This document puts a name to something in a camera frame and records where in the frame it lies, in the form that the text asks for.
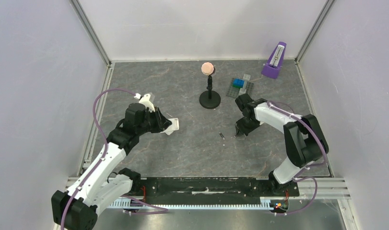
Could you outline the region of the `white remote control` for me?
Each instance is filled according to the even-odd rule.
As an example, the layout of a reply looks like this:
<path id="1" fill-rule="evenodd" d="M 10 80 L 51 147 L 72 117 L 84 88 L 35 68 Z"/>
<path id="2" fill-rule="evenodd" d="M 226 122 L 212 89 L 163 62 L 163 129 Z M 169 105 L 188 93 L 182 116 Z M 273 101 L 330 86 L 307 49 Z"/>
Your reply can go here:
<path id="1" fill-rule="evenodd" d="M 161 133 L 164 133 L 164 134 L 167 134 L 168 136 L 170 136 L 174 131 L 179 130 L 179 120 L 178 120 L 178 118 L 170 118 L 168 120 L 171 122 L 171 125 L 166 130 L 162 131 Z"/>

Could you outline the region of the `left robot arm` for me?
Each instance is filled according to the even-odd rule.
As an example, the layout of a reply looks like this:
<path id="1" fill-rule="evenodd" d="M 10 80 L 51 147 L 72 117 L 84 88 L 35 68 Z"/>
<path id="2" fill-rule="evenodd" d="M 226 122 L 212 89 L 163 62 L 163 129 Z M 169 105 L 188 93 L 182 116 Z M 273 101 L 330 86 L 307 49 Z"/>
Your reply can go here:
<path id="1" fill-rule="evenodd" d="M 112 130 L 93 163 L 65 192 L 57 190 L 52 198 L 53 220 L 63 229 L 91 230 L 100 214 L 123 194 L 141 191 L 140 174 L 124 169 L 107 182 L 114 168 L 139 143 L 146 133 L 170 135 L 179 129 L 177 118 L 167 119 L 159 108 L 132 103 Z"/>

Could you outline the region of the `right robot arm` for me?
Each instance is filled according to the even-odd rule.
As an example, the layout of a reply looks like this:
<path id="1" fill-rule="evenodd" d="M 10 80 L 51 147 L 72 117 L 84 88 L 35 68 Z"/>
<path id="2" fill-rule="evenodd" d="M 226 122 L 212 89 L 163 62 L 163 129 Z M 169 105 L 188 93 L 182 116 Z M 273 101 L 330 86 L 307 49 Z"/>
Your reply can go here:
<path id="1" fill-rule="evenodd" d="M 317 160 L 327 163 L 329 146 L 314 115 L 294 114 L 263 98 L 253 100 L 247 93 L 238 96 L 235 103 L 243 115 L 235 123 L 236 135 L 248 136 L 264 124 L 283 134 L 286 158 L 269 174 L 271 194 L 281 195 L 303 170 L 318 166 Z"/>

